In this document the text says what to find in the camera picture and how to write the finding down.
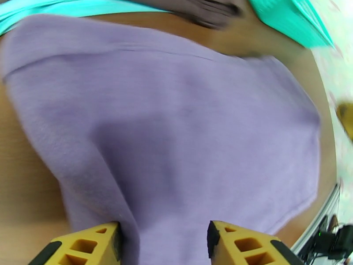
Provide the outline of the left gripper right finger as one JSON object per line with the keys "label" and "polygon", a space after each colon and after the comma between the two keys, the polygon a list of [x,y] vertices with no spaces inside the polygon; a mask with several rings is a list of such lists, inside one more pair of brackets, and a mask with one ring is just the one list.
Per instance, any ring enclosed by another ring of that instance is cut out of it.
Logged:
{"label": "left gripper right finger", "polygon": [[213,265],[299,264],[299,257],[276,236],[223,221],[210,221],[207,248]]}

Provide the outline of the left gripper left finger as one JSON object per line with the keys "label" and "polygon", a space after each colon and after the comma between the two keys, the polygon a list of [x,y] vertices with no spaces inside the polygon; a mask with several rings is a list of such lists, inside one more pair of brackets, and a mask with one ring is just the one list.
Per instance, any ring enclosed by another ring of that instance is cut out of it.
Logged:
{"label": "left gripper left finger", "polygon": [[29,264],[120,265],[120,225],[109,222],[54,238]]}

